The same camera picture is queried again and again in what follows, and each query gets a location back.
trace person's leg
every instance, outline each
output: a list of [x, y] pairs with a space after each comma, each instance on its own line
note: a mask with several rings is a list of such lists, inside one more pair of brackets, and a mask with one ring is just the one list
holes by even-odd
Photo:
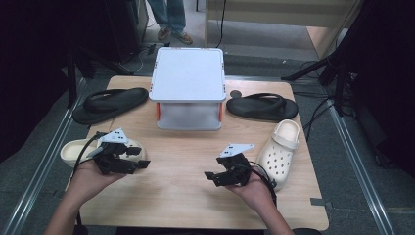
[[183, 0], [167, 0], [167, 17], [173, 33], [183, 32], [186, 26]]
[[164, 0], [147, 0], [152, 8], [156, 23], [160, 30], [157, 35], [158, 40], [163, 41], [170, 35], [170, 28], [168, 27], [167, 7]]
[[147, 0], [152, 8], [156, 23], [160, 28], [168, 27], [167, 8], [164, 0]]
[[171, 34], [187, 45], [192, 44], [192, 38], [184, 32], [186, 15], [183, 0], [167, 0], [167, 17], [172, 32]]

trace wire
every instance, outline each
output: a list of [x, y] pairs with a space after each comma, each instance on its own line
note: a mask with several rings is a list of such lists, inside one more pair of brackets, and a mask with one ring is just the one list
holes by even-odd
[[[302, 71], [303, 70], [303, 67], [306, 64], [308, 64], [308, 63], [317, 63], [317, 61], [306, 61], [306, 62], [302, 63], [301, 66], [300, 66], [300, 71]], [[318, 72], [318, 70], [315, 70], [315, 73], [317, 74], [317, 76], [311, 76], [311, 75], [308, 75], [308, 74], [306, 74], [305, 76], [306, 77], [309, 77], [309, 78], [314, 78], [314, 79], [319, 78], [320, 77], [320, 73]]]
[[125, 66], [123, 66], [121, 63], [119, 63], [118, 65], [119, 66], [121, 66], [121, 67], [123, 67], [125, 70], [127, 70], [127, 71], [130, 71], [130, 72], [137, 72], [137, 71], [140, 71], [143, 67], [144, 67], [144, 62], [143, 62], [143, 60], [141, 59], [141, 53], [143, 53], [143, 52], [145, 52], [145, 51], [149, 51], [149, 49], [144, 49], [144, 50], [142, 50], [139, 54], [138, 54], [138, 59], [140, 60], [140, 67], [137, 69], [137, 70], [130, 70], [130, 69], [128, 69], [128, 68], [126, 68]]
[[153, 23], [150, 25], [147, 23], [147, 27], [152, 27], [156, 23], [156, 21], [151, 17], [149, 17], [149, 20], [152, 20]]
[[216, 45], [216, 48], [218, 48], [219, 45], [220, 45], [220, 43], [222, 43], [222, 38], [223, 38], [223, 20], [225, 18], [225, 7], [226, 7], [226, 0], [223, 1], [222, 21], [220, 23], [220, 39], [219, 39], [219, 42]]
[[307, 123], [307, 124], [305, 124], [303, 127], [302, 127], [302, 129], [307, 129], [308, 128], [308, 130], [307, 130], [307, 134], [306, 134], [306, 136], [305, 136], [305, 141], [308, 141], [308, 138], [309, 138], [309, 136], [310, 136], [310, 132], [311, 132], [311, 125], [318, 119], [318, 118], [320, 118], [326, 111], [328, 111], [329, 110], [329, 108], [330, 107], [332, 107], [333, 105], [330, 105], [330, 106], [328, 106], [326, 109], [324, 109], [323, 111], [321, 111], [318, 115], [316, 114], [317, 113], [317, 111], [320, 109], [320, 107], [326, 102], [326, 101], [328, 101], [329, 99], [333, 99], [334, 98], [334, 96], [329, 96], [328, 98], [326, 98], [326, 99], [324, 99], [318, 106], [317, 106], [317, 108], [314, 110], [314, 112], [313, 112], [313, 114], [312, 114], [312, 116], [311, 116], [311, 120]]
[[[88, 148], [88, 146], [92, 143], [92, 141], [99, 139], [101, 136], [103, 136], [103, 133], [97, 132], [97, 134], [92, 136], [92, 138], [89, 139], [88, 142], [86, 142], [86, 144], [83, 146], [82, 150], [80, 151], [80, 153], [79, 153], [79, 155], [76, 159], [75, 166], [73, 167], [72, 176], [70, 177], [70, 181], [72, 181], [73, 176], [75, 175], [75, 172], [76, 172], [77, 168], [81, 164], [80, 160], [82, 159], [82, 155], [83, 155], [83, 153], [85, 153], [86, 148]], [[76, 223], [77, 223], [78, 226], [82, 226], [82, 219], [80, 217], [80, 212], [78, 212], [77, 215], [76, 215]]]
[[330, 61], [330, 60], [332, 59], [332, 56], [333, 56], [333, 54], [328, 55], [328, 56], [326, 57], [327, 64], [329, 64], [329, 66], [331, 66], [331, 67], [332, 67], [332, 68], [334, 68], [334, 69], [340, 69], [343, 65], [335, 66], [335, 64], [333, 64], [333, 62], [332, 62], [332, 61]]
[[256, 162], [251, 162], [251, 161], [250, 161], [250, 164], [256, 165], [256, 166], [258, 166], [259, 168], [261, 168], [261, 169], [262, 169], [262, 171], [265, 173], [266, 178], [268, 179], [268, 181], [270, 181], [269, 176], [268, 176], [268, 173], [267, 173], [267, 172], [266, 172], [266, 170], [262, 167], [262, 165], [257, 164]]
[[324, 98], [326, 99], [329, 97], [326, 94], [318, 94], [318, 93], [311, 93], [311, 92], [303, 92], [303, 91], [297, 91], [293, 92], [294, 95], [303, 96], [303, 97], [311, 97], [311, 98]]

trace wooden table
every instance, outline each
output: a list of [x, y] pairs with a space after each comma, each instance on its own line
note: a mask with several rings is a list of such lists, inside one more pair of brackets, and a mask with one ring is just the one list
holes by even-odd
[[[115, 76], [108, 89], [145, 87], [151, 79]], [[293, 99], [285, 82], [226, 80], [226, 93], [239, 90], [243, 96], [274, 92]], [[156, 125], [156, 104], [145, 105], [112, 120], [93, 125], [89, 132], [111, 131], [122, 127], [127, 137], [141, 142], [151, 163], [110, 185], [81, 209], [86, 225], [266, 229], [259, 216], [233, 193], [216, 187], [204, 172], [223, 172], [216, 158], [229, 143], [254, 143], [244, 153], [254, 161], [276, 123], [252, 121], [231, 116], [224, 110], [222, 127], [217, 131], [161, 130]], [[300, 118], [295, 117], [300, 125]], [[325, 208], [313, 206], [311, 198], [321, 199], [320, 189], [304, 139], [296, 150], [288, 182], [277, 193], [278, 209], [292, 228], [328, 228]]]

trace gray carpet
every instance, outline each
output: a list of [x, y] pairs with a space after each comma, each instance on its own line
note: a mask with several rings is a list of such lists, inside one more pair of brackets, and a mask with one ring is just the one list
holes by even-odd
[[[142, 60], [144, 65], [135, 74], [149, 75], [153, 70], [154, 57], [155, 54], [147, 56], [143, 53], [141, 59], [135, 57], [125, 66], [131, 70], [137, 70], [140, 67], [139, 62]], [[244, 75], [249, 76], [250, 79], [258, 79], [259, 76], [262, 76], [276, 81], [279, 80], [278, 77], [300, 70], [305, 63], [303, 61], [239, 56], [225, 56], [224, 60], [226, 75], [230, 77]], [[96, 67], [95, 78], [88, 80], [87, 94], [105, 89], [109, 79], [115, 75], [113, 71], [100, 65], [96, 65]], [[297, 93], [296, 101], [300, 108], [302, 124], [310, 121], [314, 110], [323, 100], [315, 96], [324, 94], [317, 80], [313, 78], [316, 75], [316, 73], [310, 74], [310, 77], [292, 82], [293, 90]], [[300, 92], [314, 94], [314, 97], [300, 95]], [[67, 111], [67, 101], [68, 94], [64, 94], [48, 116], [32, 132], [21, 150], [0, 164], [0, 204], [2, 205], [0, 231], [5, 228], [16, 203], [47, 151], [47, 147]], [[363, 161], [388, 209], [393, 227], [398, 234], [412, 234], [415, 231], [415, 212], [413, 210], [415, 208], [413, 200], [415, 180], [399, 168], [383, 169], [378, 167], [374, 161], [374, 154], [357, 122], [352, 117], [345, 117], [345, 119], [350, 134], [355, 139]], [[84, 138], [87, 132], [88, 129], [85, 126], [72, 123], [63, 143]], [[330, 220], [330, 227], [323, 234], [379, 234], [378, 227], [329, 112], [324, 113], [311, 125], [308, 147]], [[20, 234], [42, 233], [59, 202], [59, 192], [65, 189], [68, 182], [71, 168], [60, 160], [59, 155], [47, 158], [54, 159], [53, 167], [49, 171]], [[115, 234], [113, 227], [91, 226], [89, 231], [90, 234]]]

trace human hand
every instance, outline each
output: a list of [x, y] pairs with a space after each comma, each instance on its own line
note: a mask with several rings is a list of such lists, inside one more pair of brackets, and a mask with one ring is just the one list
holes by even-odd
[[251, 173], [245, 186], [229, 185], [225, 188], [241, 197], [252, 210], [259, 214], [270, 234], [294, 235], [287, 221], [275, 207], [268, 188], [258, 175]]
[[[253, 170], [260, 172], [256, 166], [253, 167]], [[263, 205], [271, 204], [275, 207], [265, 183], [253, 172], [245, 186], [228, 185], [225, 186], [225, 188], [241, 197], [244, 202], [256, 212], [258, 212], [259, 207]]]
[[125, 175], [120, 173], [104, 175], [94, 161], [84, 162], [74, 173], [66, 195], [81, 206]]

